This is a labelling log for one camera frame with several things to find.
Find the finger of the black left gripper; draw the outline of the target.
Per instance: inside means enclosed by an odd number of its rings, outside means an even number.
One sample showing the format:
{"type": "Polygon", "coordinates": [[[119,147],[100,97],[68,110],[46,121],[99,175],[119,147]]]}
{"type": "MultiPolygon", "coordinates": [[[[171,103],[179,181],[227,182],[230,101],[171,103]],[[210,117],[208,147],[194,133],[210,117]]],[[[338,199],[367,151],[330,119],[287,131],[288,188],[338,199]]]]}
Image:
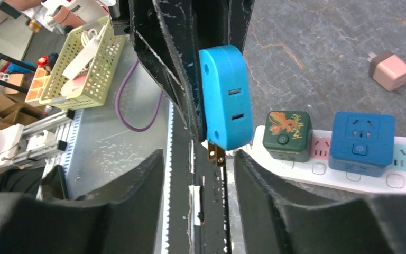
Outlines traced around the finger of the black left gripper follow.
{"type": "Polygon", "coordinates": [[[255,0],[228,1],[228,43],[244,50],[255,0]]]}
{"type": "Polygon", "coordinates": [[[141,65],[172,100],[196,141],[206,139],[192,1],[130,1],[132,44],[141,65]]]}

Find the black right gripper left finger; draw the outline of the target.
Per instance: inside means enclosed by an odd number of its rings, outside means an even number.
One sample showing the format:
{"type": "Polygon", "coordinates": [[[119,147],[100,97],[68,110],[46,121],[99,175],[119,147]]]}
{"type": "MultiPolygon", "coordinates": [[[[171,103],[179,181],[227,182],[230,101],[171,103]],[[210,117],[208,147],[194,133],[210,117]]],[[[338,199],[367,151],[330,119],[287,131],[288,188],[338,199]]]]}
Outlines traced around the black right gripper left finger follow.
{"type": "Polygon", "coordinates": [[[0,193],[0,253],[153,253],[163,151],[74,201],[0,193]]]}

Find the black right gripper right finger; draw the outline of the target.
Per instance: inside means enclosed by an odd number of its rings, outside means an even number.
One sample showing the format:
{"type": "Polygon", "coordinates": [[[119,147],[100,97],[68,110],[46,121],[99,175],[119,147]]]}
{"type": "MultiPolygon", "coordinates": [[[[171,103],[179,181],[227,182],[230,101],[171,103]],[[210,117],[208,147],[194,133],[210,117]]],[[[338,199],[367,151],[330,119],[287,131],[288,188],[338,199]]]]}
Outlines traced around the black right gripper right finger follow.
{"type": "Polygon", "coordinates": [[[247,253],[406,253],[406,195],[335,201],[234,159],[247,253]]]}

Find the white multicolour power strip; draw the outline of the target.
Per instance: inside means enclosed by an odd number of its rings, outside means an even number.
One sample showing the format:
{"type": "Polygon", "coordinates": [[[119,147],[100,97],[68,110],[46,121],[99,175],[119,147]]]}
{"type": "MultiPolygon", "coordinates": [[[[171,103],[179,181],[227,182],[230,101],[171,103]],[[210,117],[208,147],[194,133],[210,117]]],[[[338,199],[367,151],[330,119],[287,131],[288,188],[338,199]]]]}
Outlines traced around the white multicolour power strip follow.
{"type": "Polygon", "coordinates": [[[381,177],[331,169],[328,166],[330,131],[314,130],[315,155],[305,163],[274,159],[263,146],[265,127],[256,128],[252,145],[245,149],[262,167],[286,180],[355,193],[406,194],[406,138],[395,137],[393,161],[381,177]]]}

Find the light blue adapter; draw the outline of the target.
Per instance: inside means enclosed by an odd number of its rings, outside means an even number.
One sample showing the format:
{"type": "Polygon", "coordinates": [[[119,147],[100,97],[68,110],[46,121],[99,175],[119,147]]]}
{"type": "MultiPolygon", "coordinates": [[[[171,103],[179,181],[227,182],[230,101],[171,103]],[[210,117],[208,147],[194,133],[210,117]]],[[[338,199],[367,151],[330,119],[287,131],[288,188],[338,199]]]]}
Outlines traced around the light blue adapter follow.
{"type": "Polygon", "coordinates": [[[233,45],[199,50],[208,159],[226,165],[226,152],[247,145],[254,127],[247,65],[233,45]]]}

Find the dark green socket cube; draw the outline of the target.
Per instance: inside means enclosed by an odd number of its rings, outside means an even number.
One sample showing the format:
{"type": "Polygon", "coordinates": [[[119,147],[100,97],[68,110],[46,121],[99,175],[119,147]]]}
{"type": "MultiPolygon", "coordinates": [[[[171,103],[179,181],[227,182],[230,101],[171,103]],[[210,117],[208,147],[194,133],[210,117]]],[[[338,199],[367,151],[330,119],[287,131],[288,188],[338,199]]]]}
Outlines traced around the dark green socket cube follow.
{"type": "Polygon", "coordinates": [[[307,162],[311,154],[312,123],[305,111],[271,111],[262,144],[274,159],[307,162]]]}

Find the blue cube socket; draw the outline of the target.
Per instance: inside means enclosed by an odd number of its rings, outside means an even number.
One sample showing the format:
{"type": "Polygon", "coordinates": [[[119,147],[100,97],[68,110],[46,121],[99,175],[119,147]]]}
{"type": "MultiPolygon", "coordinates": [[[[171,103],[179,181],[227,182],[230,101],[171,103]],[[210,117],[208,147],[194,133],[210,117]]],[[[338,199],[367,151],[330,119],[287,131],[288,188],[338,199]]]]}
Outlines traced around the blue cube socket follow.
{"type": "Polygon", "coordinates": [[[337,112],[331,133],[329,167],[381,177],[393,161],[395,127],[393,115],[337,112]]]}

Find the yellow perforated basket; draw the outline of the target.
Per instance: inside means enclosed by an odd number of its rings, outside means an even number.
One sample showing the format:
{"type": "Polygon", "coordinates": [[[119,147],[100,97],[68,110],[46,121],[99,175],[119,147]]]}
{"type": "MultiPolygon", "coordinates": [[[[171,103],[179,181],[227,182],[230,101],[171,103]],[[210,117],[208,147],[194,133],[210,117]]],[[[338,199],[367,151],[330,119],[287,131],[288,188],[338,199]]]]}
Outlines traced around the yellow perforated basket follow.
{"type": "Polygon", "coordinates": [[[108,17],[73,29],[52,69],[35,72],[25,102],[62,110],[104,105],[125,41],[108,17]]]}

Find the small mauve cube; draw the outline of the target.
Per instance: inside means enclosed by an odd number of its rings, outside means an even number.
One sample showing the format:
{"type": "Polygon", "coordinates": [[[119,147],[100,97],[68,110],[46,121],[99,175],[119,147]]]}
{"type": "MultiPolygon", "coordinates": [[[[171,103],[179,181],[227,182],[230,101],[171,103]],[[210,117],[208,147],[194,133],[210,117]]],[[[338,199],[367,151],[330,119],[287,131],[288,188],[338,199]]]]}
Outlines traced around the small mauve cube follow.
{"type": "Polygon", "coordinates": [[[387,91],[406,83],[406,63],[390,50],[368,54],[368,75],[387,91]]]}

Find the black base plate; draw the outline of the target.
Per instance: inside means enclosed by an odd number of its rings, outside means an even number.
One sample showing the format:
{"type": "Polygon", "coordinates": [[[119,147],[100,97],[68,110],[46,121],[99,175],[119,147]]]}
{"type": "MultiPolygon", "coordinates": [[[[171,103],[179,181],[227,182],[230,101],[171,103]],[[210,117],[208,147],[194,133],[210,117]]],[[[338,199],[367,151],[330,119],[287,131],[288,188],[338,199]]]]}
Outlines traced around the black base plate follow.
{"type": "Polygon", "coordinates": [[[230,253],[223,168],[169,104],[162,253],[230,253]]]}

